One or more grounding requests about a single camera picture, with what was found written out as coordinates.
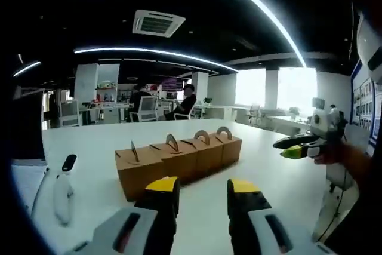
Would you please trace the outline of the person's right hand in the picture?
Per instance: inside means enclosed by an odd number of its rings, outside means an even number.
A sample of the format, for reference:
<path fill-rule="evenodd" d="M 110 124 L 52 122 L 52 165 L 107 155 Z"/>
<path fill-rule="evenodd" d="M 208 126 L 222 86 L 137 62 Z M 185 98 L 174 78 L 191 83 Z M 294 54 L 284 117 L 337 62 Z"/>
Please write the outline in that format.
<path fill-rule="evenodd" d="M 346 161 L 348 145 L 326 145 L 320 155 L 314 157 L 317 165 L 343 164 Z"/>

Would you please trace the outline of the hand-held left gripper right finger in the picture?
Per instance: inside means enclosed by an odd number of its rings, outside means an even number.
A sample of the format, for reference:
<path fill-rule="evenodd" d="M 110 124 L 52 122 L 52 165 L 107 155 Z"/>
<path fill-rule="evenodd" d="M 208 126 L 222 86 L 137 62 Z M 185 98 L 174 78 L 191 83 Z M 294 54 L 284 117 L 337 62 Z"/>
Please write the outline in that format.
<path fill-rule="evenodd" d="M 331 254 L 305 228 L 285 220 L 247 180 L 227 181 L 227 215 L 234 254 Z"/>

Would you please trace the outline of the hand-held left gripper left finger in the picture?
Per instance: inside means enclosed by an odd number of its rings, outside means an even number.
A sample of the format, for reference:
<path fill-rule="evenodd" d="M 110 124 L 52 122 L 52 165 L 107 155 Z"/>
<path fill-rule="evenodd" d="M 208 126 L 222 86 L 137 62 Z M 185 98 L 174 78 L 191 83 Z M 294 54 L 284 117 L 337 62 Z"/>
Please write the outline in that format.
<path fill-rule="evenodd" d="M 93 238 L 67 254 L 170 254 L 177 231 L 180 182 L 164 177 L 148 184 L 132 207 L 94 229 Z"/>

